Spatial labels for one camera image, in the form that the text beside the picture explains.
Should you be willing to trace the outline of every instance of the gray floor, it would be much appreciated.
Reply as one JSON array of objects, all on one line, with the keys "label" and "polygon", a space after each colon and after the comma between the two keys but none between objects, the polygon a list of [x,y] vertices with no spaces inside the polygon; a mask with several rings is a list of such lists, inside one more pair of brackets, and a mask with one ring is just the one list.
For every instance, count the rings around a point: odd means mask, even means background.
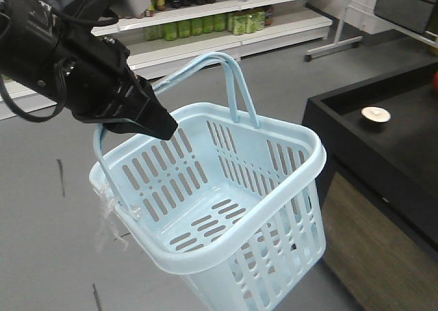
[{"label": "gray floor", "polygon": [[[305,50],[323,43],[242,60],[259,114],[299,123],[312,95],[434,60],[424,45],[405,38],[304,63]],[[195,101],[225,104],[222,77],[222,69],[204,70],[160,99],[170,110]],[[92,131],[67,110],[47,124],[18,118],[0,122],[0,310],[95,311],[93,284],[103,311],[206,310],[129,236],[126,251],[112,239],[101,253],[95,251],[99,199],[88,183],[95,163]],[[110,135],[109,147],[123,138]],[[64,169],[65,197],[57,160]],[[318,264],[276,309],[286,310],[360,308]]]}]

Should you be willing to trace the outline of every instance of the basket handle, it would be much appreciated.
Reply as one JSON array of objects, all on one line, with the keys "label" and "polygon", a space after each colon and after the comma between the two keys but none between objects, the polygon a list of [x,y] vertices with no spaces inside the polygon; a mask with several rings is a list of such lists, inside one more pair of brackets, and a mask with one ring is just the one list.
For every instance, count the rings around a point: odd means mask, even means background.
[{"label": "basket handle", "polygon": [[[239,64],[228,54],[221,52],[211,52],[204,55],[200,55],[197,58],[193,59],[187,65],[185,65],[182,69],[165,76],[161,80],[155,82],[153,84],[153,90],[156,95],[163,93],[165,90],[172,88],[173,86],[179,84],[180,82],[186,80],[188,77],[192,76],[197,71],[201,70],[205,66],[209,66],[212,64],[220,63],[224,68],[226,83],[227,83],[227,97],[230,108],[230,116],[231,120],[234,123],[239,122],[239,115],[237,113],[237,101],[235,96],[235,84],[234,79],[236,78],[237,84],[239,86],[240,92],[242,94],[246,109],[248,110],[251,123],[254,128],[260,127],[259,119],[257,118],[257,114],[255,112],[254,104],[251,99],[251,96],[248,91],[248,86],[246,85],[243,73]],[[98,124],[94,131],[93,138],[93,149],[96,154],[97,160],[101,165],[101,168],[108,180],[109,185],[112,188],[113,194],[115,197],[120,198],[120,202],[125,207],[128,207],[126,204],[122,202],[123,198],[121,198],[120,189],[117,183],[112,179],[110,168],[106,164],[106,161],[103,158],[103,139],[107,133],[107,130],[104,128],[102,124]]]},{"label": "basket handle", "polygon": [[192,76],[195,72],[201,70],[205,66],[220,63],[224,68],[225,79],[227,83],[227,97],[230,108],[231,120],[234,123],[239,122],[239,115],[237,113],[237,102],[235,98],[235,86],[234,77],[237,80],[240,92],[242,94],[246,109],[249,113],[251,123],[254,128],[260,128],[260,122],[257,118],[257,114],[254,108],[253,100],[249,94],[248,86],[243,75],[243,72],[239,64],[233,57],[222,52],[211,52],[194,58],[191,62],[185,65],[182,69],[160,79],[155,82],[152,87],[156,95],[163,93],[165,90],[172,88],[173,86],[186,80]]}]

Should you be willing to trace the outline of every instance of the basket rim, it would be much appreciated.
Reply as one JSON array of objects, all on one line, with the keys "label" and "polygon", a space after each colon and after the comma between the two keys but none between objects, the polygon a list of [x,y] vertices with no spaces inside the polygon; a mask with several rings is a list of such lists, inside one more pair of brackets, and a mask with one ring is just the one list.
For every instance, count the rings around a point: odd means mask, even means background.
[{"label": "basket rim", "polygon": [[[249,129],[256,129],[250,123],[248,113],[239,111],[240,122],[238,125],[244,125]],[[193,103],[186,105],[172,112],[172,116],[177,121],[190,118],[191,116],[205,115],[211,118],[233,121],[229,118],[229,109],[221,105],[212,103]],[[310,156],[305,163],[296,169],[292,174],[287,176],[273,191],[260,200],[260,202],[251,208],[236,224],[230,227],[221,237],[213,243],[200,249],[185,252],[171,252],[160,244],[156,237],[150,233],[144,226],[139,226],[137,222],[125,211],[119,203],[115,211],[121,221],[127,226],[137,243],[148,253],[154,263],[168,273],[177,275],[187,275],[198,273],[210,269],[211,267],[224,262],[235,251],[237,251],[264,223],[266,223],[276,212],[283,207],[288,200],[297,195],[304,187],[309,185],[324,167],[326,162],[326,152],[321,144],[317,134],[307,127],[272,119],[264,116],[258,116],[261,128],[281,127],[285,130],[291,128],[300,132],[308,138],[309,146],[312,148]],[[142,139],[143,144],[155,140],[155,138],[144,138],[140,134],[124,141],[122,144],[105,154],[105,158],[111,156],[116,149],[126,147],[130,141]],[[96,163],[90,172],[90,181],[95,189],[97,173],[102,174],[99,163]]]}]

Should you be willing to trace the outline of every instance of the black cable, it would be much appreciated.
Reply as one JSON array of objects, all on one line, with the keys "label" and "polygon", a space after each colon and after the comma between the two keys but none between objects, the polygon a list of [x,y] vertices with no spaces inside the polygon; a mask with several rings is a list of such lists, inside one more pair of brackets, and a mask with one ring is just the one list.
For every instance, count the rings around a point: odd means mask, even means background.
[{"label": "black cable", "polygon": [[75,18],[74,16],[70,16],[65,13],[62,13],[56,8],[52,8],[52,12],[56,14],[56,16],[60,17],[62,20],[71,23],[76,23],[77,25],[86,25],[91,27],[106,27],[108,25],[115,25],[118,22],[117,16],[113,16],[105,20],[92,21],[92,20],[83,20],[82,18]]},{"label": "black cable", "polygon": [[56,83],[56,99],[57,104],[53,113],[48,116],[34,116],[33,114],[29,114],[21,109],[9,96],[8,90],[6,89],[5,82],[3,81],[2,76],[0,75],[0,95],[4,100],[5,104],[8,108],[15,113],[17,116],[25,119],[26,121],[31,121],[32,123],[43,123],[52,119],[54,116],[59,114],[62,109],[64,109],[66,99],[67,99],[67,85],[64,77],[64,62],[65,59],[60,60],[54,66],[55,69],[55,83]]}]

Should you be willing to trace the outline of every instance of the plastic shopping basket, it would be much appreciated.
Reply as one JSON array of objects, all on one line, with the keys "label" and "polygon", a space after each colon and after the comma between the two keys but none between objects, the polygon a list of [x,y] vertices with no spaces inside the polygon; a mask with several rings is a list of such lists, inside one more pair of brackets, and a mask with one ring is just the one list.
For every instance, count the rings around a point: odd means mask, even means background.
[{"label": "plastic shopping basket", "polygon": [[[202,55],[155,90],[212,62],[224,66],[230,108],[187,105],[172,113],[179,128],[169,141],[136,135],[105,156],[98,126],[90,181],[98,193],[110,186],[138,244],[210,310],[272,310],[325,250],[314,179],[326,154],[310,129],[257,116],[223,53]],[[233,73],[248,113],[237,110]]]}]

